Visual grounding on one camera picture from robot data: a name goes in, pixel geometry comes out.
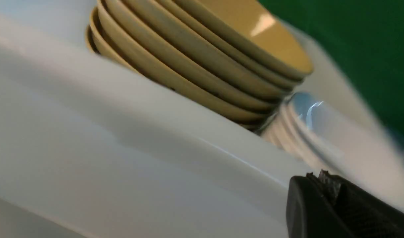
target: stack of plates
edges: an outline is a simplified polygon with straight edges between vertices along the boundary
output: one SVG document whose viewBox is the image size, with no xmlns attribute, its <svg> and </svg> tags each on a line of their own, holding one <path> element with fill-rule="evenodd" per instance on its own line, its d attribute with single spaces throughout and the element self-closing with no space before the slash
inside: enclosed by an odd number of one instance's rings
<svg viewBox="0 0 404 238">
<path fill-rule="evenodd" d="M 315 173 L 329 170 L 383 197 L 404 190 L 404 157 L 393 141 L 365 130 L 308 93 L 283 101 L 261 136 L 302 159 Z"/>
<path fill-rule="evenodd" d="M 254 130 L 312 72 L 256 1 L 98 0 L 90 50 Z"/>
</svg>

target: yellow plate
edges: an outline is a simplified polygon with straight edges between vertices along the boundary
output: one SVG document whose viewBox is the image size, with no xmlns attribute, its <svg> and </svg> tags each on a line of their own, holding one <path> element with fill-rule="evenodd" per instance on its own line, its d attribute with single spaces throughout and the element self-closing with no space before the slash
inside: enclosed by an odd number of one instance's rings
<svg viewBox="0 0 404 238">
<path fill-rule="evenodd" d="M 134 72 L 138 71 L 134 69 L 133 66 L 131 66 L 129 63 L 127 63 L 113 48 L 112 48 L 112 43 L 110 40 L 104 38 L 102 35 L 104 35 L 103 29 L 100 26 L 100 22 L 98 19 L 97 15 L 97 8 L 94 8 L 91 15 L 90 15 L 90 29 L 92 31 L 92 38 L 93 42 L 100 52 L 101 55 L 125 66 L 126 68 L 131 69 Z"/>
<path fill-rule="evenodd" d="M 93 41 L 92 37 L 93 37 L 93 33 L 92 33 L 92 30 L 90 29 L 90 25 L 87 25 L 86 33 L 84 35 L 84 40 L 86 42 L 86 46 L 91 52 L 93 52 L 95 54 L 100 54 L 96 48 L 95 42 Z"/>
<path fill-rule="evenodd" d="M 303 78 L 312 72 L 312 63 L 302 47 L 256 0 L 173 1 L 268 68 L 292 78 Z"/>
<path fill-rule="evenodd" d="M 251 111 L 270 111 L 276 103 L 272 104 L 254 98 L 220 78 L 206 71 L 200 65 L 189 59 L 181 51 L 166 42 L 161 36 L 147 26 L 134 12 L 120 0 L 105 0 L 106 7 L 111 16 L 123 29 L 141 46 L 169 66 L 172 70 L 196 84 L 205 91 Z"/>
<path fill-rule="evenodd" d="M 266 101 L 282 98 L 289 93 L 231 59 L 182 23 L 158 2 L 124 0 L 124 3 L 170 44 L 241 91 Z"/>
<path fill-rule="evenodd" d="M 198 33 L 200 36 L 205 38 L 211 44 L 219 48 L 222 52 L 226 53 L 235 61 L 239 62 L 246 68 L 252 70 L 262 78 L 284 89 L 292 89 L 293 87 L 301 83 L 301 80 L 292 80 L 286 78 L 276 72 L 271 71 L 270 69 L 266 68 L 265 66 L 253 60 L 252 58 L 243 54 L 241 51 L 234 48 L 232 45 L 224 41 L 221 37 L 217 36 L 211 30 L 206 28 L 202 23 L 193 18 L 190 14 L 181 9 L 181 7 L 178 6 L 176 3 L 174 3 L 172 0 L 157 0 L 157 1 L 169 12 L 174 14 L 179 20 L 181 20 L 192 30 Z"/>
<path fill-rule="evenodd" d="M 134 41 L 109 15 L 101 0 L 98 0 L 97 7 L 99 20 L 105 32 L 122 49 L 123 54 L 128 56 L 125 60 L 132 62 L 146 77 L 236 122 L 250 122 L 267 116 L 236 107 L 197 87 Z"/>
</svg>

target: green background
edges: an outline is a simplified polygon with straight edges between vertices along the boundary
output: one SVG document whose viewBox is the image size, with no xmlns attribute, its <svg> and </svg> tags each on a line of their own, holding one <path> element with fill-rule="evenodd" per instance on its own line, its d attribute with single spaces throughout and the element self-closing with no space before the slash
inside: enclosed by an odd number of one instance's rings
<svg viewBox="0 0 404 238">
<path fill-rule="evenodd" d="M 259 0 L 315 38 L 383 124 L 404 136 L 404 0 Z"/>
</svg>

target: white dish rack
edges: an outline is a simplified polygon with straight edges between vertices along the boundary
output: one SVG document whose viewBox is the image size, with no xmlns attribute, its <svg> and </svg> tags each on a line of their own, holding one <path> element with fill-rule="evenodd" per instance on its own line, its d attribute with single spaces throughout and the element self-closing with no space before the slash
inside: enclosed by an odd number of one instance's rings
<svg viewBox="0 0 404 238">
<path fill-rule="evenodd" d="M 95 5 L 0 0 L 0 197 L 87 237 L 287 237 L 288 181 L 312 169 L 89 53 Z M 318 45 L 292 31 L 316 67 L 300 88 L 382 133 Z"/>
</svg>

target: black plastic object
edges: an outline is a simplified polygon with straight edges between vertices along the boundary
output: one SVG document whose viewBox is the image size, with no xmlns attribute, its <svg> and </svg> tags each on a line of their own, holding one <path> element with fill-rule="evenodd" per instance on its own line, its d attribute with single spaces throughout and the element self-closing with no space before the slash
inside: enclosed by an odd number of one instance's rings
<svg viewBox="0 0 404 238">
<path fill-rule="evenodd" d="M 404 238 L 404 214 L 346 179 L 322 171 L 290 180 L 290 238 Z"/>
</svg>

